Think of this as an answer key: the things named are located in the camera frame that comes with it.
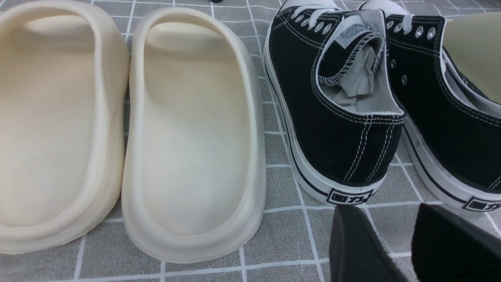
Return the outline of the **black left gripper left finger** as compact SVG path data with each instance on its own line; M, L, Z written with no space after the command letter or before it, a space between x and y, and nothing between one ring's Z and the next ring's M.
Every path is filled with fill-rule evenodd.
M338 206L333 214L329 246L332 282L406 282L364 212Z

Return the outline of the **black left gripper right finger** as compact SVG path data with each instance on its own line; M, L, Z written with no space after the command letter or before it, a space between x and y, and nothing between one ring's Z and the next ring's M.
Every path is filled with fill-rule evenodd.
M420 204L411 261L421 282L499 282L501 241L443 207Z

